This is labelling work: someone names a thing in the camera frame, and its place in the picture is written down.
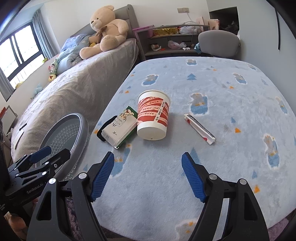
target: orange triangle pattern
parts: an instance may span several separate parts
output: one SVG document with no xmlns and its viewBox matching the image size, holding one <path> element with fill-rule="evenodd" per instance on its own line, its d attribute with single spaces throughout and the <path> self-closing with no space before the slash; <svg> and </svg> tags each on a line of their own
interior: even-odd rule
<svg viewBox="0 0 296 241">
<path fill-rule="evenodd" d="M 259 189 L 258 185 L 256 185 L 255 189 L 254 189 L 254 193 L 258 193 L 258 192 L 260 192 L 260 189 Z"/>
</svg>

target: teddy bear paw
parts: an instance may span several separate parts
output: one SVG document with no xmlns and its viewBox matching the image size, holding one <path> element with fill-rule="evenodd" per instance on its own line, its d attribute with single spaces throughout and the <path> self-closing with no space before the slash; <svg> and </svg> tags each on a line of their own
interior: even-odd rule
<svg viewBox="0 0 296 241">
<path fill-rule="evenodd" d="M 119 46 L 119 42 L 116 37 L 108 34 L 106 35 L 100 43 L 100 48 L 102 51 L 106 52 L 111 49 L 115 49 Z"/>
<path fill-rule="evenodd" d="M 85 47 L 80 50 L 79 55 L 82 59 L 88 59 L 101 52 L 102 50 L 99 47 Z"/>
</svg>

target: cup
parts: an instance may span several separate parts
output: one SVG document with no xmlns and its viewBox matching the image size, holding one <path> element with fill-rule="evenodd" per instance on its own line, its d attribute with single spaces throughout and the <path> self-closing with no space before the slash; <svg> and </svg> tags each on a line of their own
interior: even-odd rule
<svg viewBox="0 0 296 241">
<path fill-rule="evenodd" d="M 170 98 L 159 90 L 147 90 L 138 97 L 137 134 L 145 140 L 165 138 Z"/>
</svg>

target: bed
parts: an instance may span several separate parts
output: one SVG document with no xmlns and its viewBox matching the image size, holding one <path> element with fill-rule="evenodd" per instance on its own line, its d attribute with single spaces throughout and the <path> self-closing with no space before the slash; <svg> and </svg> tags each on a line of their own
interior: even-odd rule
<svg viewBox="0 0 296 241">
<path fill-rule="evenodd" d="M 139 55 L 133 28 L 139 27 L 133 7 L 115 10 L 117 19 L 129 25 L 128 39 L 118 48 L 79 62 L 59 75 L 28 106 L 18 120 L 11 139 L 12 158 L 17 161 L 25 154 L 36 152 L 50 128 L 71 113 L 81 113 L 92 131 L 111 98 L 135 64 Z M 91 35 L 90 25 L 73 36 Z M 24 134 L 17 142 L 20 128 Z"/>
</svg>

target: bed headboard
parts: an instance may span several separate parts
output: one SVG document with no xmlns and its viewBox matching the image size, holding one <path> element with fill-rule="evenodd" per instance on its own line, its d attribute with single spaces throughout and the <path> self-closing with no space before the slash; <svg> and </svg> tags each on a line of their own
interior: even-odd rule
<svg viewBox="0 0 296 241">
<path fill-rule="evenodd" d="M 116 19 L 125 20 L 128 23 L 128 38 L 134 38 L 133 29 L 138 28 L 139 24 L 133 10 L 133 6 L 128 4 L 125 7 L 114 10 Z M 82 29 L 78 30 L 71 37 L 75 37 L 80 34 L 93 35 L 95 31 L 91 28 L 90 24 L 84 26 Z"/>
</svg>

